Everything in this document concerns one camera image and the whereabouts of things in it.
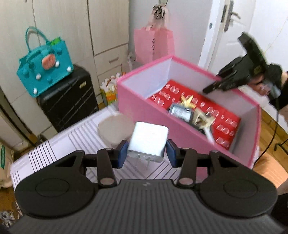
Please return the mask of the person's right hand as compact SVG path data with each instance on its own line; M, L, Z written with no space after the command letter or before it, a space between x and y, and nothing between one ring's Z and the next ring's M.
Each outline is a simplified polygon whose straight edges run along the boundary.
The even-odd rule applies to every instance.
M261 96L267 96L270 93L270 88L263 83L264 76L258 75L254 77L248 86ZM284 87L287 82L287 72L284 71L281 75L281 86Z

